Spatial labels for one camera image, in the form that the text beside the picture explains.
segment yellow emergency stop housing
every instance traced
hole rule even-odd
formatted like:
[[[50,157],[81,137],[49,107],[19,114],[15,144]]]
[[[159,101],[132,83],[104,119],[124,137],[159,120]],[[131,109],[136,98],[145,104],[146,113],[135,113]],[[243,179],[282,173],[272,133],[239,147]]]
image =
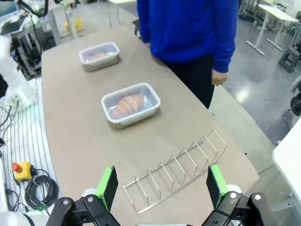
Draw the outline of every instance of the yellow emergency stop housing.
[[[20,173],[15,172],[15,179],[17,181],[31,180],[32,175],[30,173],[31,164],[27,161],[18,163],[19,166],[22,167],[22,171]]]

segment person's hand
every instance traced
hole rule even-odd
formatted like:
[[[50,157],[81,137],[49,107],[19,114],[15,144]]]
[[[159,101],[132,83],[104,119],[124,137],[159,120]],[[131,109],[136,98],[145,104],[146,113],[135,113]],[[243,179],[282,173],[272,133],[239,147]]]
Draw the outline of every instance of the person's hand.
[[[224,81],[228,78],[228,73],[217,72],[215,69],[212,69],[212,80],[211,85],[222,85]]]

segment red button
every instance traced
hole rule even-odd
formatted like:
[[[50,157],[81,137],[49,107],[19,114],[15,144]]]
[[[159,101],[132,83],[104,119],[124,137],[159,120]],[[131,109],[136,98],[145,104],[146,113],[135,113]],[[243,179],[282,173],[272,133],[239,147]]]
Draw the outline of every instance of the red button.
[[[11,169],[12,169],[13,171],[17,172],[17,173],[21,173],[21,172],[22,172],[22,167],[21,167],[18,163],[16,163],[16,162],[14,162],[14,163],[11,165]]]

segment black pants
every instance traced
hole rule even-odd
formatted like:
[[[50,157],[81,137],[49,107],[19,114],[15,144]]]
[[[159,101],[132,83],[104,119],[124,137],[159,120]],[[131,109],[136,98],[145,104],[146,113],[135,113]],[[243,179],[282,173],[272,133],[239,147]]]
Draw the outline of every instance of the black pants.
[[[185,64],[164,62],[208,109],[214,86],[211,85],[213,58],[206,56]]]

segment yellow bin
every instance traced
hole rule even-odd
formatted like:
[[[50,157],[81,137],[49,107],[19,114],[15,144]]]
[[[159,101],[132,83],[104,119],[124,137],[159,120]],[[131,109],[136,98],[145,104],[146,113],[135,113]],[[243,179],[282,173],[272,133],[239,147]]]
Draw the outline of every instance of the yellow bin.
[[[74,25],[75,25],[75,29],[77,31],[81,30],[82,25],[83,25],[83,19],[81,17],[75,18],[74,19]],[[69,29],[69,26],[68,26],[67,22],[65,22],[65,27],[66,27],[67,32],[70,32],[70,29]]]

